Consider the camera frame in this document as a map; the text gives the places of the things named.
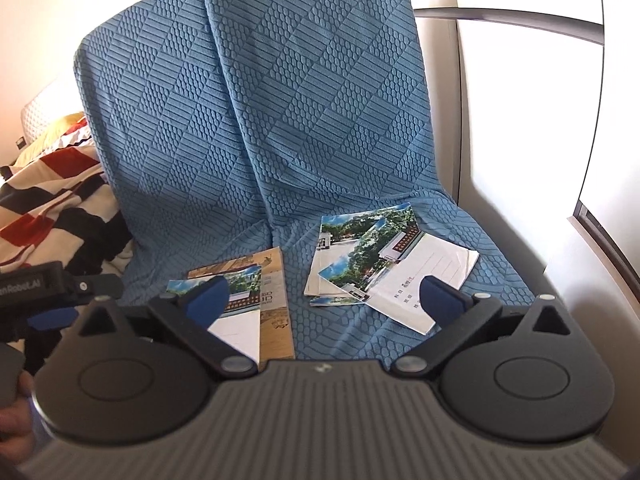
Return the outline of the person's left hand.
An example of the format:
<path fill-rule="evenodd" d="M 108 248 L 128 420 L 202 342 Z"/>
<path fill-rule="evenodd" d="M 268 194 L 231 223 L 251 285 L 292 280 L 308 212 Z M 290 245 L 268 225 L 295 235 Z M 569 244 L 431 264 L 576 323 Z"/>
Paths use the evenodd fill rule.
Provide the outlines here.
<path fill-rule="evenodd" d="M 32 387 L 34 378 L 23 370 L 17 381 L 17 397 L 0 414 L 1 456 L 13 465 L 27 460 L 34 452 L 36 437 L 32 419 Z"/>

